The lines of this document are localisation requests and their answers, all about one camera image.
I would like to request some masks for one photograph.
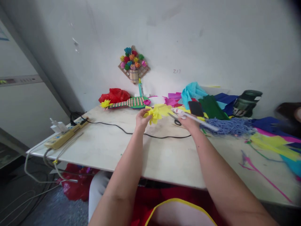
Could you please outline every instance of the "person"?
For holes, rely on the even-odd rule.
[[[135,131],[114,173],[100,171],[94,176],[89,194],[89,226],[216,225],[218,218],[213,219],[201,207],[176,198],[190,196],[189,201],[202,204],[205,198],[198,194],[206,191],[176,187],[168,192],[162,189],[156,193],[152,189],[147,194],[141,193],[140,189],[147,190],[138,187],[138,183],[143,164],[143,133],[152,117],[143,117],[148,110],[138,113]],[[179,121],[195,142],[209,198],[219,215],[219,225],[278,225],[200,131],[199,124],[190,118],[179,118]],[[165,201],[163,196],[171,199]],[[156,203],[153,197],[160,197],[163,204]],[[148,202],[147,208],[141,205],[144,200]]]

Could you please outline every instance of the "scissors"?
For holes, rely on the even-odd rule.
[[[180,121],[178,120],[178,118],[176,118],[175,116],[173,116],[172,114],[170,114],[169,112],[167,113],[169,114],[174,120],[175,120],[175,124],[178,126],[181,126],[182,124],[180,123]]]

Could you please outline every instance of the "black phone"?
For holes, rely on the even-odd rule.
[[[201,105],[200,102],[188,101],[188,105],[189,105],[189,108],[190,108],[190,112],[193,115],[204,117],[202,105]]]

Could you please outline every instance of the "hand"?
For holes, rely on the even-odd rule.
[[[147,116],[146,118],[143,118],[145,113],[149,111],[150,109],[142,109],[139,111],[139,113],[136,116],[136,129],[135,130],[140,130],[140,131],[145,131],[145,128],[148,124],[148,122],[151,120],[153,117],[152,115]]]
[[[186,117],[186,119],[182,119],[181,117],[179,117],[178,120],[180,121],[182,126],[184,126],[185,129],[187,129],[190,133],[192,133],[195,130],[200,130],[200,124],[191,118]]]

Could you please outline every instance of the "thermos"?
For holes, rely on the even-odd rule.
[[[261,96],[262,92],[260,91],[245,90],[234,103],[233,116],[238,118],[251,117],[253,114],[253,108],[255,108]]]

